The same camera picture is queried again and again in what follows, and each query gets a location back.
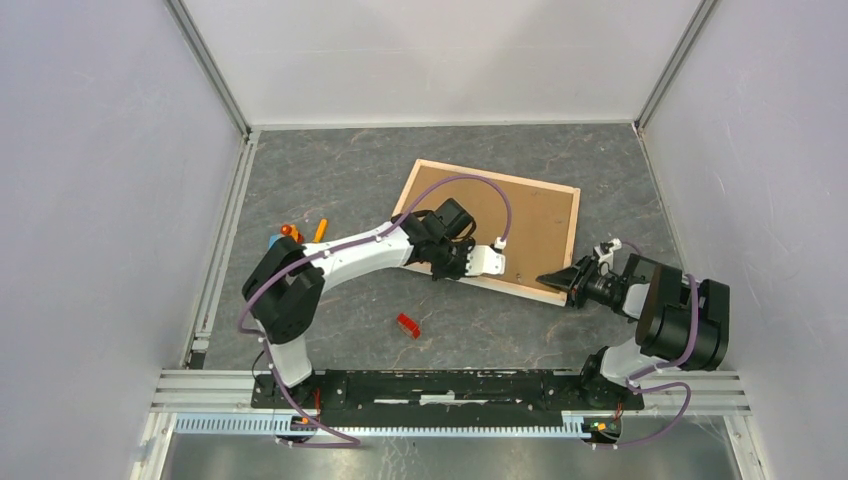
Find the white wooden picture frame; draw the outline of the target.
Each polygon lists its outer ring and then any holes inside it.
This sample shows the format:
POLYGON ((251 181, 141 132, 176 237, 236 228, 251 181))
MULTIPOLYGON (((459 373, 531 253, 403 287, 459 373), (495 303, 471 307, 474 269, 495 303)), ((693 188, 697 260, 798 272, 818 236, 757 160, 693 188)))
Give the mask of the white wooden picture frame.
POLYGON ((490 245, 506 225, 505 200, 511 205, 511 224, 503 254, 506 270, 502 275, 464 278, 473 285, 546 304, 563 306, 566 295, 536 282, 542 274, 556 272, 572 264, 581 191, 578 188, 503 173, 418 159, 404 185, 393 213, 398 215, 431 185, 448 177, 476 175, 497 184, 457 180, 439 186, 416 208, 434 209, 448 198, 455 199, 475 219, 473 238, 490 245))

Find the orange handle screwdriver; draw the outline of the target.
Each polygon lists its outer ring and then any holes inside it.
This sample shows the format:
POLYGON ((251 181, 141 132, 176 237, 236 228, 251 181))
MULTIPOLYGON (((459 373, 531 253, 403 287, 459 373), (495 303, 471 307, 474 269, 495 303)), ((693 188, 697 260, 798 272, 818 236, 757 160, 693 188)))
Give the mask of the orange handle screwdriver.
POLYGON ((314 233, 314 236, 313 236, 313 242, 314 243, 321 243, 324 240, 324 238, 326 236, 327 229, 328 229, 328 225, 329 225, 329 220, 327 218, 322 218, 319 221, 318 226, 317 226, 315 233, 314 233))

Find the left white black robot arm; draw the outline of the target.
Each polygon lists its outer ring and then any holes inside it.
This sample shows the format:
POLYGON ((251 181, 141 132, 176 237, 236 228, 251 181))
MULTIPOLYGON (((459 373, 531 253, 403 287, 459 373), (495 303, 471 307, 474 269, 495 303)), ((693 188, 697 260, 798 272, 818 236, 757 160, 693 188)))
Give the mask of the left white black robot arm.
POLYGON ((435 280, 463 278, 475 230, 473 216, 449 198, 434 210, 398 214, 371 231, 326 244, 278 238, 242 286, 254 331, 266 342, 278 397, 295 408, 313 397, 305 333, 324 293, 378 270, 416 263, 429 265, 435 280))

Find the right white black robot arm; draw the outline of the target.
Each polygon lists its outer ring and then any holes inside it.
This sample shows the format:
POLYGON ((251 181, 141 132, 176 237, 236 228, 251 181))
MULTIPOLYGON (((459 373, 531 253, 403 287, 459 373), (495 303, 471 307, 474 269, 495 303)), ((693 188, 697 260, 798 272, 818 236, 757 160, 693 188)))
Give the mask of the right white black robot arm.
POLYGON ((632 339, 603 347, 584 363, 577 392, 591 408, 625 397, 641 379, 663 370, 715 371, 729 347, 728 285, 698 281, 635 253, 617 273, 614 256, 595 251, 536 279, 564 293, 568 307, 594 302, 636 325, 632 339))

